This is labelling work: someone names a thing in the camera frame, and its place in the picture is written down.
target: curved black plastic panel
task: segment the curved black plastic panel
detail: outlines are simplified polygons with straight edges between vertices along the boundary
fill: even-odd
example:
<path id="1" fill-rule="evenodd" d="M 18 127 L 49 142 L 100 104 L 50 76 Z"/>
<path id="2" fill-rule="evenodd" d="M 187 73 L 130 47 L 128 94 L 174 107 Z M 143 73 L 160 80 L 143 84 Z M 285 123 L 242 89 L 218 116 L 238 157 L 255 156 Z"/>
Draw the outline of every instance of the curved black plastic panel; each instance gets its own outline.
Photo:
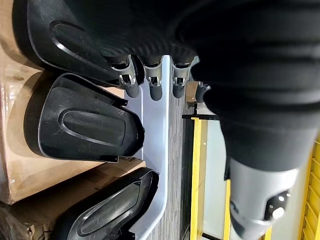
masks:
<path id="1" fill-rule="evenodd" d="M 30 99 L 24 120 L 25 138 L 34 152 L 116 162 L 117 156 L 132 156 L 142 147 L 143 126 L 121 106 L 126 100 L 72 73 L 44 82 Z"/>
<path id="2" fill-rule="evenodd" d="M 57 221 L 52 240 L 129 240 L 131 226 L 147 211 L 159 175 L 140 168 L 69 208 Z"/>
<path id="3" fill-rule="evenodd" d="M 12 17 L 18 46 L 31 61 L 85 76 L 101 86 L 119 86 L 118 76 L 64 0 L 16 0 Z M 142 63 L 136 56 L 132 62 L 141 84 Z"/>

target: black molded plastic part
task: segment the black molded plastic part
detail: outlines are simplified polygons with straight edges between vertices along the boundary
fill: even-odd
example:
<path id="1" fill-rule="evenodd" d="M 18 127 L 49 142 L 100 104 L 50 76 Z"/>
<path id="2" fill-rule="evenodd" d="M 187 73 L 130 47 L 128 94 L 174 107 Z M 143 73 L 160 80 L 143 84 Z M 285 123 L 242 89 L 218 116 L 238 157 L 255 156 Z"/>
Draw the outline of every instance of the black molded plastic part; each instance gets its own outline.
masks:
<path id="1" fill-rule="evenodd" d="M 149 85 L 149 90 L 150 90 L 150 96 L 152 100 L 154 101 L 159 101 L 162 98 L 162 86 L 150 86 Z"/>
<path id="2" fill-rule="evenodd" d="M 118 76 L 65 0 L 15 0 L 12 21 L 19 48 L 34 63 L 85 76 L 104 87 L 119 86 Z M 143 65 L 137 56 L 132 62 L 140 85 Z"/>
<path id="3" fill-rule="evenodd" d="M 117 162 L 143 145 L 139 117 L 127 101 L 73 73 L 44 80 L 24 117 L 24 135 L 35 153 L 56 159 Z"/>
<path id="4" fill-rule="evenodd" d="M 131 226 L 148 210 L 159 175 L 140 168 L 70 207 L 55 224 L 52 240 L 134 240 Z"/>

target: brown cardboard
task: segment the brown cardboard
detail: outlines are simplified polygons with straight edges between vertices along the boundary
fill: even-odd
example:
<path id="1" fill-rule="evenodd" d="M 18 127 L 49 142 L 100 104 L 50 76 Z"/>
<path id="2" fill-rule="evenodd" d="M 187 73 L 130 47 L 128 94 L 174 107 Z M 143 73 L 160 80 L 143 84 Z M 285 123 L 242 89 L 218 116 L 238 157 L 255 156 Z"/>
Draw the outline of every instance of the brown cardboard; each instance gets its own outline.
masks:
<path id="1" fill-rule="evenodd" d="M 45 158 L 33 153 L 24 137 L 28 101 L 43 69 L 17 47 L 12 28 L 13 0 L 0 0 L 0 201 L 13 204 L 92 169 L 101 162 Z M 124 91 L 111 88 L 119 97 Z"/>
<path id="2" fill-rule="evenodd" d="M 185 85 L 185 101 L 187 103 L 196 103 L 196 91 L 198 87 L 198 81 L 187 81 Z"/>
<path id="3" fill-rule="evenodd" d="M 146 164 L 120 158 L 105 163 L 12 206 L 0 204 L 0 232 L 5 239 L 48 240 L 58 217 L 68 208 Z"/>

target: white wall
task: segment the white wall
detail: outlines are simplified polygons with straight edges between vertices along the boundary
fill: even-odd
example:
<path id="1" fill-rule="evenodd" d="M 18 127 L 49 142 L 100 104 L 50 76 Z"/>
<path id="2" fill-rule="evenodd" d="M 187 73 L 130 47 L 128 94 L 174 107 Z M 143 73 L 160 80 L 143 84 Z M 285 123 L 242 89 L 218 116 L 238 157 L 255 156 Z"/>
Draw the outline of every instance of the white wall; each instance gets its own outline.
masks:
<path id="1" fill-rule="evenodd" d="M 208 122 L 203 232 L 218 239 L 224 236 L 226 205 L 226 146 L 219 121 Z"/>

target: yellow metal railing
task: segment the yellow metal railing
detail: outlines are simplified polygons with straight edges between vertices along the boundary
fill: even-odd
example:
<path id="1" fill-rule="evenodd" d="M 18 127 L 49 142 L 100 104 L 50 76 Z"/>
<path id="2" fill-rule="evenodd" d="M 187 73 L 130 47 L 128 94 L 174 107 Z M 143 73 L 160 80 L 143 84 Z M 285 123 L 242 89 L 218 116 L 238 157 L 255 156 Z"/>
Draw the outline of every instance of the yellow metal railing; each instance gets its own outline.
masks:
<path id="1" fill-rule="evenodd" d="M 194 120 L 194 135 L 190 240 L 199 240 L 202 236 L 204 225 L 208 121 L 196 117 L 192 118 L 192 120 Z"/>
<path id="2" fill-rule="evenodd" d="M 315 141 L 307 166 L 298 240 L 320 240 L 320 141 Z"/>

